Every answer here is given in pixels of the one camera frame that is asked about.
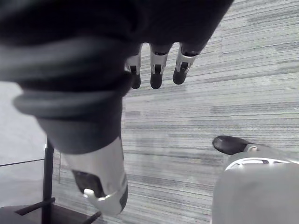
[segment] floor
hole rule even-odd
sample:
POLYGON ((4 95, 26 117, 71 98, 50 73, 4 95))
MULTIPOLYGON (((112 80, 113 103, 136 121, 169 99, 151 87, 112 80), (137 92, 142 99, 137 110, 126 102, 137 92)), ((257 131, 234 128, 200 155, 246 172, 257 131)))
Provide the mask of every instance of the floor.
MULTIPOLYGON (((172 82, 177 50, 153 90, 143 46, 142 85, 124 99, 128 204, 98 223, 208 224, 227 159, 212 148, 217 135, 299 152, 297 0, 236 0, 181 86, 172 82)), ((57 205, 94 213, 57 152, 54 162, 57 205)))

